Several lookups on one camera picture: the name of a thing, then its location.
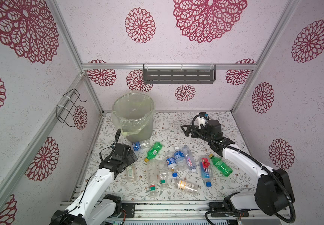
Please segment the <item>green bottle yellow cap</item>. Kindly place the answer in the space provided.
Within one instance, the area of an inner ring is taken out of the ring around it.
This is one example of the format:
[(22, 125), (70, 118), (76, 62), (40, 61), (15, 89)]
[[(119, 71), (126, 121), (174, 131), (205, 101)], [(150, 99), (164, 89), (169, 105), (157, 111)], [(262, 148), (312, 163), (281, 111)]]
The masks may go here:
[(162, 147), (163, 147), (162, 143), (155, 142), (154, 145), (147, 152), (147, 156), (145, 157), (144, 161), (149, 162), (152, 159), (154, 159), (157, 156), (157, 154), (159, 153), (159, 151), (162, 149)]

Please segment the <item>clear bottle green red cap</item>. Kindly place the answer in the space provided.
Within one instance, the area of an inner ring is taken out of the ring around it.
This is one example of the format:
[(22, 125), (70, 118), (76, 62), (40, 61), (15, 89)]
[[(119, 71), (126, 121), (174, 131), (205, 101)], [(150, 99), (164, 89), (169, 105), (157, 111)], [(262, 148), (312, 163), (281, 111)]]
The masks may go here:
[(157, 162), (156, 160), (150, 160), (147, 162), (147, 172), (149, 180), (149, 196), (151, 198), (157, 197)]

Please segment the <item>Pocari bottle white cap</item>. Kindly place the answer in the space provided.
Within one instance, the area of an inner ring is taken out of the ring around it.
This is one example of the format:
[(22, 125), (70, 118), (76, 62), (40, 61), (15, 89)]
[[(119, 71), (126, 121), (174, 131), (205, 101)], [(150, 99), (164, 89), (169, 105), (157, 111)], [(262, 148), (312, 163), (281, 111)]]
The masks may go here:
[(187, 169), (186, 157), (184, 152), (178, 146), (175, 147), (174, 158), (178, 169), (185, 171)]

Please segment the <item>grey slotted wall shelf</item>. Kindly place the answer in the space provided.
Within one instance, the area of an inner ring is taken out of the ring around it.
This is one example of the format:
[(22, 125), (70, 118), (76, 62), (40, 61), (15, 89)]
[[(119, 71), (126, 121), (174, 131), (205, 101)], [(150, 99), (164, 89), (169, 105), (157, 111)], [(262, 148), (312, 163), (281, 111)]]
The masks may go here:
[(213, 84), (216, 81), (216, 69), (210, 64), (206, 69), (150, 68), (143, 65), (143, 81), (146, 84)]

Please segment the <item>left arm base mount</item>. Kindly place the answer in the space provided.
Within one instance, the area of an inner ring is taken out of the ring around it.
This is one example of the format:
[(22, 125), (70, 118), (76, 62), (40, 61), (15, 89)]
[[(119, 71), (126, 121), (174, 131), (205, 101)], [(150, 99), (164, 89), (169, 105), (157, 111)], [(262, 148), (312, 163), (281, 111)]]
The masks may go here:
[(112, 216), (109, 216), (108, 219), (113, 219), (113, 218), (134, 218), (135, 216), (135, 207), (136, 203), (130, 203), (130, 202), (122, 202), (121, 206), (118, 206), (117, 213), (115, 213)]

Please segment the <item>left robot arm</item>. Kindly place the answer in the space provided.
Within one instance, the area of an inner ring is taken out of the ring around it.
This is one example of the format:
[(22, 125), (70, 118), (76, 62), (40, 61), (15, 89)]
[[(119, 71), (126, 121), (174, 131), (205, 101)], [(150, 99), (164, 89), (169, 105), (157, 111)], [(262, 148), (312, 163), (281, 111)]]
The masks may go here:
[(134, 151), (126, 144), (113, 144), (111, 154), (105, 158), (99, 169), (89, 178), (82, 194), (65, 210), (57, 210), (51, 218), (51, 225), (100, 225), (108, 217), (119, 217), (122, 200), (118, 196), (100, 197), (128, 166), (137, 161)]

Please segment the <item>Pocari bottle blue cap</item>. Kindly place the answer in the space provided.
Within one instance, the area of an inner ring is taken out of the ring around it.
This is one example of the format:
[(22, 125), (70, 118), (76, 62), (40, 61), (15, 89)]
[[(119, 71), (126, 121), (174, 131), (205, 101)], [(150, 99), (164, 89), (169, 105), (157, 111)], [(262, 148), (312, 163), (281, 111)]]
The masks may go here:
[(174, 158), (174, 153), (173, 152), (167, 152), (166, 153), (166, 164), (167, 164), (167, 169), (172, 175), (172, 178), (176, 179), (178, 177), (178, 173), (176, 171), (177, 168), (177, 163)]

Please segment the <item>clear bottle blue label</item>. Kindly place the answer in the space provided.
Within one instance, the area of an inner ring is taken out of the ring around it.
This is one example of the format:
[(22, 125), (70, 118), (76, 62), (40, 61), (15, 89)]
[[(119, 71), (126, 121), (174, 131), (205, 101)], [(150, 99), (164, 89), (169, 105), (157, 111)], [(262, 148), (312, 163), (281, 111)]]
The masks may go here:
[(133, 142), (132, 147), (134, 151), (141, 151), (144, 149), (149, 149), (151, 147), (151, 143), (149, 140)]

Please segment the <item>clear bottle yellow label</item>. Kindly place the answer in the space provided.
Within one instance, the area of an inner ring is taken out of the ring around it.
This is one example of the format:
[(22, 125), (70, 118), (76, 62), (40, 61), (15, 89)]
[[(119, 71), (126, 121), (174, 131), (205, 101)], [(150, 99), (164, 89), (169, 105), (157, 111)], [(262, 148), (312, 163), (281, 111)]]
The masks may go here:
[(177, 190), (186, 192), (188, 194), (196, 196), (198, 194), (198, 186), (191, 183), (187, 182), (181, 179), (172, 179), (170, 182), (170, 185)]

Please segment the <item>clear bottle pink label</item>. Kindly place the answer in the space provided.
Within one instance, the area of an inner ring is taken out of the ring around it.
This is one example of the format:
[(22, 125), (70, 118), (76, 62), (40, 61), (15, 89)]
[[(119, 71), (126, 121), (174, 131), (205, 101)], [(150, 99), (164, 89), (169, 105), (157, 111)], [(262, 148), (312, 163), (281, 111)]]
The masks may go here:
[(185, 159), (186, 159), (186, 164), (187, 164), (188, 169), (192, 173), (197, 173), (196, 161), (193, 157), (193, 154), (192, 154), (190, 148), (187, 145), (184, 145), (182, 148), (182, 151), (185, 153)]

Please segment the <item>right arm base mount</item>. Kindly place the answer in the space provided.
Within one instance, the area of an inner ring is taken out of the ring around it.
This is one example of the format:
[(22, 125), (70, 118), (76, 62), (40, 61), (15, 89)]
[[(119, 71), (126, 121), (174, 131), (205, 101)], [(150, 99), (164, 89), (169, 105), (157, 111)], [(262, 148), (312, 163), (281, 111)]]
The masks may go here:
[(233, 206), (225, 204), (224, 202), (210, 202), (209, 209), (212, 211), (212, 217), (231, 217), (231, 218), (241, 218), (248, 217), (249, 212), (237, 212), (232, 213), (233, 211), (237, 211)]

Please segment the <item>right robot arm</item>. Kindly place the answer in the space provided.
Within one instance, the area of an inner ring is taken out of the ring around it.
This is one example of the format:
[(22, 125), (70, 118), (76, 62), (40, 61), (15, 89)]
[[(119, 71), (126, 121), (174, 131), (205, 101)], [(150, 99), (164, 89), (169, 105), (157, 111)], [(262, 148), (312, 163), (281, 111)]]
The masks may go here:
[(186, 137), (207, 142), (214, 153), (235, 164), (257, 185), (253, 192), (237, 192), (222, 202), (211, 204), (206, 218), (209, 215), (240, 217), (250, 211), (262, 211), (285, 223), (295, 222), (295, 197), (285, 170), (266, 166), (241, 150), (234, 141), (223, 136), (219, 121), (211, 120), (206, 112), (196, 115), (190, 125), (182, 125), (181, 129)]

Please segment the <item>blue bottle red label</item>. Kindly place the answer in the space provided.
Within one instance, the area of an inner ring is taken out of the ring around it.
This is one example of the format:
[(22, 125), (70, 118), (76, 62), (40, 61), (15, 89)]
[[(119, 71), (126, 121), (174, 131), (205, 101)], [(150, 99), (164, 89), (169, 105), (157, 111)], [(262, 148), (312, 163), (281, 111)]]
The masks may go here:
[(212, 186), (213, 173), (211, 169), (211, 162), (208, 156), (202, 156), (199, 160), (201, 178), (204, 181), (206, 187)]

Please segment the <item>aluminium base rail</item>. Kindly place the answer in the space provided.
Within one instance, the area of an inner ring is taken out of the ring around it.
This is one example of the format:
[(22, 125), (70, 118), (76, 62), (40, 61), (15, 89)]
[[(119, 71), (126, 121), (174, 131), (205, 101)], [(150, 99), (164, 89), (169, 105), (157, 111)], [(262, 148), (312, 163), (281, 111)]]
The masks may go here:
[[(210, 211), (208, 201), (136, 201), (135, 216), (134, 218), (126, 218), (126, 223), (131, 221), (152, 221), (152, 222), (203, 222), (208, 223), (205, 217), (205, 213)], [(254, 222), (261, 221), (265, 224), (268, 220), (276, 220), (278, 223), (283, 224), (279, 218), (275, 215), (269, 216), (262, 211), (249, 211), (248, 217), (242, 218), (229, 218), (229, 217), (217, 217), (213, 218), (211, 214), (208, 215), (208, 219), (214, 224), (226, 224), (230, 220), (236, 220), (238, 224), (242, 224), (243, 221)]]

